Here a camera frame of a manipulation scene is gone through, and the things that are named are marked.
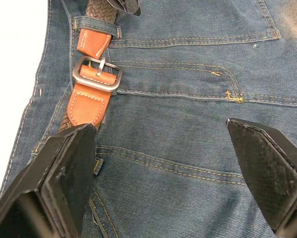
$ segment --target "brown leather belt tab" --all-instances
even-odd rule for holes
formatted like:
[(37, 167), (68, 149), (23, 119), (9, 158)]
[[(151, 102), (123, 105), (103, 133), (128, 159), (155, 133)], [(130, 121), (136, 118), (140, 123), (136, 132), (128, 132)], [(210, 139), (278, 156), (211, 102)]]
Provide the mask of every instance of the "brown leather belt tab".
[[(86, 10), (87, 16), (114, 23), (116, 14), (116, 9), (106, 0), (89, 0)], [(109, 45), (111, 37), (111, 35), (103, 32), (82, 28), (77, 49), (98, 60)], [(72, 125), (92, 123), (94, 126), (98, 126), (103, 120), (111, 92), (115, 89), (115, 85), (118, 86), (121, 76), (121, 71), (118, 77), (102, 72), (104, 62), (105, 60), (101, 61), (99, 69), (82, 65), (80, 72), (75, 72), (76, 75), (73, 74), (76, 84), (67, 106), (66, 115)], [(66, 117), (63, 118), (65, 126), (69, 124)]]

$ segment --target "woven belt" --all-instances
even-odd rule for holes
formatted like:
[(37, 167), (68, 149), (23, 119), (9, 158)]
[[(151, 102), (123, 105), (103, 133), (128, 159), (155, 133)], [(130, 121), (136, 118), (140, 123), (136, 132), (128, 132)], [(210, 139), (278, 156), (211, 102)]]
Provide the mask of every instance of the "woven belt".
[[(106, 0), (89, 0), (85, 15), (114, 23), (117, 10)], [(103, 32), (81, 29), (77, 49), (87, 56), (83, 56), (73, 69), (76, 83), (59, 131), (83, 123), (98, 127), (103, 120), (111, 93), (119, 86), (122, 74), (120, 68), (106, 63), (105, 58), (99, 60), (111, 37)], [(99, 68), (84, 65), (87, 60), (100, 63)], [(103, 72), (105, 65), (118, 69), (119, 74)]]

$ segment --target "metal buckle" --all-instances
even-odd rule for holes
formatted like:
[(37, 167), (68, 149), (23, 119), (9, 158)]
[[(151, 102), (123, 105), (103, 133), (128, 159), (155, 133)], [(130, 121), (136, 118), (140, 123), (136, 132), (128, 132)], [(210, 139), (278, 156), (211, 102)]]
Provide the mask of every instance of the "metal buckle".
[[(83, 62), (85, 62), (86, 60), (90, 60), (90, 61), (93, 61), (93, 62), (100, 63), (100, 66), (98, 68), (98, 72), (96, 73), (97, 77), (101, 76), (103, 67), (105, 65), (108, 66), (108, 67), (116, 68), (119, 71), (119, 73), (117, 75), (117, 79), (116, 79), (115, 83), (109, 85), (109, 84), (100, 83), (100, 82), (97, 82), (97, 81), (82, 77), (80, 75), (80, 70), (81, 70)], [(72, 72), (73, 78), (75, 79), (76, 82), (81, 83), (81, 84), (86, 85), (86, 86), (89, 86), (91, 88), (100, 89), (100, 90), (103, 90), (103, 91), (106, 91), (106, 92), (113, 92), (114, 90), (116, 90), (119, 87), (119, 83), (120, 83), (120, 79), (122, 77), (122, 74), (123, 74), (123, 69), (121, 67), (117, 67), (114, 64), (105, 62), (105, 58), (102, 58), (101, 60), (99, 60), (99, 59), (95, 59), (95, 58), (92, 58), (92, 57), (89, 57), (89, 56), (82, 56), (79, 59), (79, 61), (77, 62), (77, 64), (75, 65), (75, 67), (73, 68), (73, 72)]]

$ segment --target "blue denim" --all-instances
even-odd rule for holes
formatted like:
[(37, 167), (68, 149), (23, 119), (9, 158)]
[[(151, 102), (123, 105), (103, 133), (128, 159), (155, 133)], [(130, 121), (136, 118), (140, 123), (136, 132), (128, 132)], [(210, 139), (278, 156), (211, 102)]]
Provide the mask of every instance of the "blue denim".
[[(82, 56), (86, 3), (49, 2), (45, 50), (0, 197), (59, 128)], [(104, 163), (82, 237), (275, 237), (243, 180), (225, 121), (277, 128), (297, 146), (297, 0), (140, 5), (139, 18), (119, 12), (118, 27), (88, 21), (116, 29), (103, 56), (124, 74), (100, 127)]]

